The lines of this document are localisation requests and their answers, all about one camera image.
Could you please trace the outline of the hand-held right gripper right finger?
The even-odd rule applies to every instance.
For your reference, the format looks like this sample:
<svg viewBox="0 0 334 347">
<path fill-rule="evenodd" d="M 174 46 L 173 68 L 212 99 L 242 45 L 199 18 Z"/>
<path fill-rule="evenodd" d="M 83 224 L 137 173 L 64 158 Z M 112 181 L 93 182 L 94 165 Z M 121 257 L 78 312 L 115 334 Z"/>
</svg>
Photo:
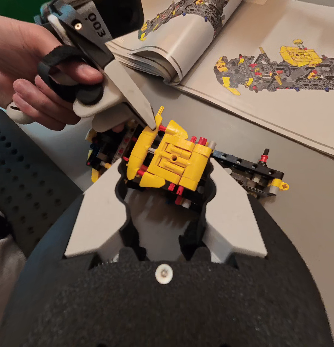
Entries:
<svg viewBox="0 0 334 347">
<path fill-rule="evenodd" d="M 267 250 L 247 192 L 213 158 L 210 183 L 215 196 L 205 209 L 206 229 L 202 241 L 211 261 L 225 263 L 233 253 L 265 258 Z"/>
</svg>

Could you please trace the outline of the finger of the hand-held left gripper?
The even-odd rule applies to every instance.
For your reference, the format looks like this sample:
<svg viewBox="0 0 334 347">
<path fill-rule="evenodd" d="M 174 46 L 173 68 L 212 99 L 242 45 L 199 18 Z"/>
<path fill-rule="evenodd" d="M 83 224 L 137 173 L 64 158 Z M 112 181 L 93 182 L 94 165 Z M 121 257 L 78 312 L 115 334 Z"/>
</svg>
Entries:
<svg viewBox="0 0 334 347">
<path fill-rule="evenodd" d="M 92 120 L 95 132 L 106 132 L 134 118 L 134 113 L 127 104 L 117 104 L 96 114 Z"/>
<path fill-rule="evenodd" d="M 119 89 L 127 102 L 151 130 L 156 129 L 156 121 L 151 104 L 117 60 L 112 60 L 105 68 L 105 74 Z"/>
</svg>

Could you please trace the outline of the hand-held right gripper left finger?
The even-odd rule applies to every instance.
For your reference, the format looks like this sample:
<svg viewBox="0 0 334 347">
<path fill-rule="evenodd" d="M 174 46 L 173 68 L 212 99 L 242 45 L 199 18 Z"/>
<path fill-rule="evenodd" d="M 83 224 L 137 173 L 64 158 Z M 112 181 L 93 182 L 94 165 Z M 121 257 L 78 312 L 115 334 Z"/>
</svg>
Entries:
<svg viewBox="0 0 334 347">
<path fill-rule="evenodd" d="M 126 207 L 115 193 L 121 179 L 117 160 L 83 194 L 65 257 L 97 253 L 103 261 L 114 258 L 124 247 L 120 228 L 126 222 Z"/>
</svg>

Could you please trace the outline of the partly built lego car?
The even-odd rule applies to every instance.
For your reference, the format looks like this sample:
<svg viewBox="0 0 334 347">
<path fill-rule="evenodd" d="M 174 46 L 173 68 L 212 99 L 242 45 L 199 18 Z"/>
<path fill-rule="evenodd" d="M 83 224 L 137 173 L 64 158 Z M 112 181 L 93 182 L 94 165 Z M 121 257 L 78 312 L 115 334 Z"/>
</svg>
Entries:
<svg viewBox="0 0 334 347">
<path fill-rule="evenodd" d="M 143 128 L 136 120 L 126 121 L 121 132 L 91 128 L 86 140 L 91 143 L 86 165 L 95 183 L 106 170 L 122 159 L 127 187 L 144 191 L 161 189 L 176 205 L 200 211 L 206 197 L 206 170 L 211 158 L 255 198 L 276 196 L 289 189 L 284 173 L 267 166 L 269 149 L 257 163 L 215 150 L 216 143 L 193 136 L 171 120 L 162 124 L 160 107 L 155 116 L 157 130 Z"/>
</svg>

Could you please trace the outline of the person's left hand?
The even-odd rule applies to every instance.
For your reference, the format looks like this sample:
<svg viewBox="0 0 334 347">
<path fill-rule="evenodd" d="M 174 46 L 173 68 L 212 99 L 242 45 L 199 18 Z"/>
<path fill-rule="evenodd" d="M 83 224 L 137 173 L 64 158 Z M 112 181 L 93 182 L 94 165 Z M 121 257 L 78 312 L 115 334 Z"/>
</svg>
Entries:
<svg viewBox="0 0 334 347">
<path fill-rule="evenodd" d="M 72 103 L 61 99 L 38 75 L 42 58 L 61 46 L 46 28 L 0 16 L 0 107 L 11 102 L 34 122 L 61 131 L 80 121 Z"/>
</svg>

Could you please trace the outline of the green plastic bin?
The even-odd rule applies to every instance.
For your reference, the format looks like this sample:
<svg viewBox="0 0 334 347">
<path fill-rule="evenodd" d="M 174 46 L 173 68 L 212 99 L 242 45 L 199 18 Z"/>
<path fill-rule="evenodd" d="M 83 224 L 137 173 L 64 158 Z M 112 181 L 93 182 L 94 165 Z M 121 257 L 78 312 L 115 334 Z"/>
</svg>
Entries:
<svg viewBox="0 0 334 347">
<path fill-rule="evenodd" d="M 35 23 L 34 17 L 40 14 L 40 7 L 48 0 L 0 0 L 0 15 Z"/>
</svg>

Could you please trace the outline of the open instruction booklet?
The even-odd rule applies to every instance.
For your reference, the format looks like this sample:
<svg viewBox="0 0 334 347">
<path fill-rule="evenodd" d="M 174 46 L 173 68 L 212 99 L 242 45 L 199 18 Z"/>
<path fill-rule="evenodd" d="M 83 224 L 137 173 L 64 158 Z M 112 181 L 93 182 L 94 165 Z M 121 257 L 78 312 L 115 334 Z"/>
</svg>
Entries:
<svg viewBox="0 0 334 347">
<path fill-rule="evenodd" d="M 334 157 L 334 6 L 327 1 L 142 1 L 108 42 L 128 67 Z"/>
</svg>

